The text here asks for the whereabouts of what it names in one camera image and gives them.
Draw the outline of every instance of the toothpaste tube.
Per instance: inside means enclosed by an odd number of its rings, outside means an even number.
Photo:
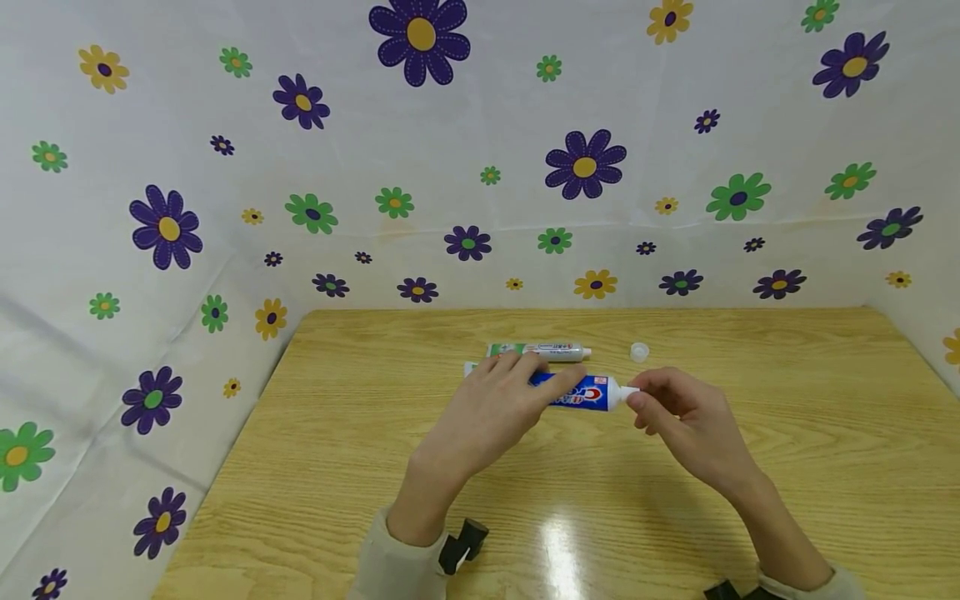
[[[476,363],[464,363],[464,377],[470,374],[477,366]],[[552,372],[535,372],[530,377],[530,385],[537,387],[550,377]],[[617,404],[627,399],[639,388],[619,385],[613,377],[605,375],[587,375],[580,380],[575,388],[560,396],[550,406],[569,406],[570,408],[586,408],[590,411],[610,412]]]
[[[516,350],[518,354],[523,352],[536,352],[551,363],[579,363],[588,358],[592,350],[584,348],[581,344],[511,344],[500,343],[487,346],[487,356],[503,354],[510,350]]]

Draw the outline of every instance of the person's right hand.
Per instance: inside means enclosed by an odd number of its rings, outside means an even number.
[[[694,477],[731,501],[763,479],[722,390],[673,367],[642,372],[628,385],[641,390],[627,398],[634,426],[659,434]]]

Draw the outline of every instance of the table surface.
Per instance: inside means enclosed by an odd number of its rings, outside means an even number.
[[[306,317],[155,599],[343,598],[360,541],[465,360],[579,341],[590,372],[675,365],[723,387],[806,532],[879,600],[960,598],[960,403],[877,312],[325,311]],[[551,407],[460,494],[491,532],[451,598],[693,600],[756,583],[736,514],[609,414]]]

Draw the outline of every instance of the sleeve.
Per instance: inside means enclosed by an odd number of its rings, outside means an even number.
[[[837,564],[830,566],[833,567],[833,577],[822,588],[813,591],[785,586],[764,575],[763,571],[759,571],[760,587],[783,600],[867,600],[867,594],[852,573]]]
[[[410,546],[387,530],[388,508],[379,510],[360,546],[356,578],[348,600],[445,600],[446,581],[440,551],[447,533],[433,545]]]

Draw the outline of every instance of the white backdrop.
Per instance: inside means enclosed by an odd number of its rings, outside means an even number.
[[[148,597],[316,308],[866,303],[960,390],[956,3],[378,1],[6,7],[0,597]]]

